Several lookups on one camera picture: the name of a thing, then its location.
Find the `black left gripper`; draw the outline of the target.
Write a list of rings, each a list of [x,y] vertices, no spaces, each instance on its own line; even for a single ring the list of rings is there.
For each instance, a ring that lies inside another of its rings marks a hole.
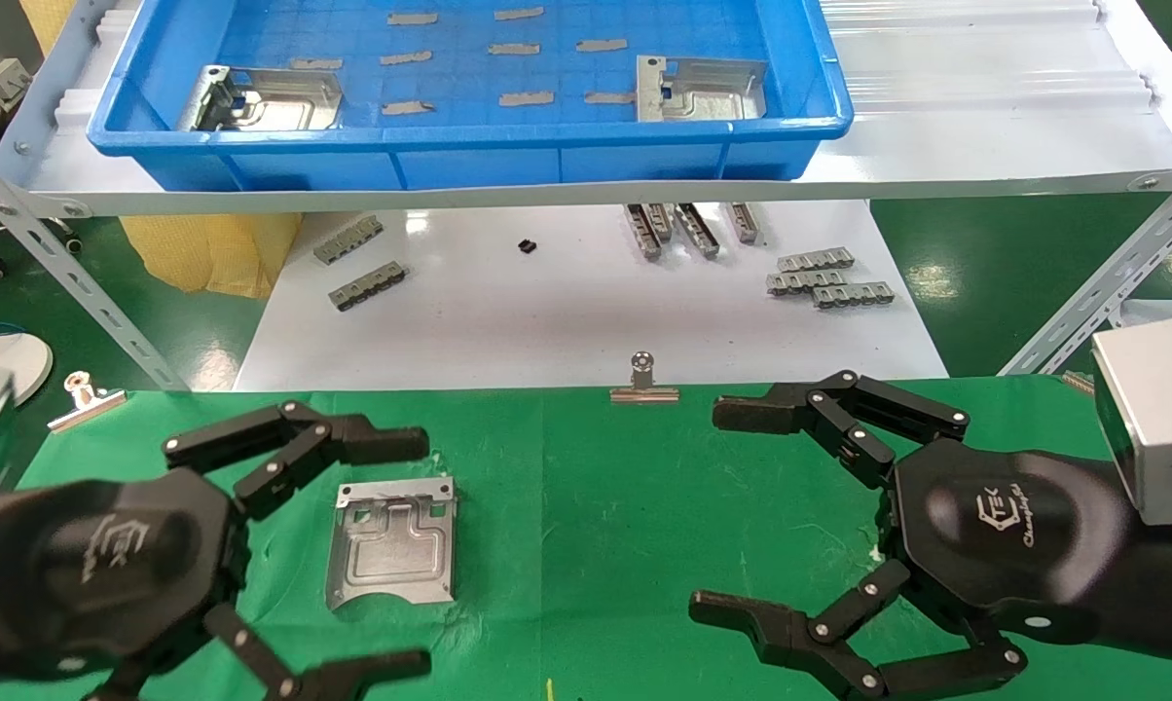
[[[84,700],[137,700],[217,640],[266,700],[360,700],[425,676],[425,648],[332,658],[294,674],[234,605],[246,519],[203,476],[84,479],[0,496],[0,680],[114,669]]]

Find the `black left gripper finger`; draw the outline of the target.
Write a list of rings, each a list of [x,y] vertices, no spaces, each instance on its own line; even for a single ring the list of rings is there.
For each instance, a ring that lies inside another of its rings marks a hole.
[[[232,488],[240,513],[263,520],[333,464],[420,461],[430,440],[420,426],[372,426],[363,414],[325,416],[301,402],[282,402],[166,438],[168,467],[195,474],[261,457]]]

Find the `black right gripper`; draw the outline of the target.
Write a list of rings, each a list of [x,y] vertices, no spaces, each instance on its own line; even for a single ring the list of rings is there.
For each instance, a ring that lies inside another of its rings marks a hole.
[[[959,443],[969,424],[965,410],[854,370],[720,396],[720,430],[805,433],[866,488],[890,484],[888,546],[901,562],[884,562],[819,615],[696,590],[691,620],[745,634],[761,663],[813,676],[838,700],[943,700],[1003,687],[1028,661],[1000,629],[1045,644],[1120,642],[1127,599],[1118,569],[1132,506],[1115,467],[974,449]],[[925,447],[894,467],[878,427]],[[850,638],[900,594],[968,647],[881,665],[858,656]]]

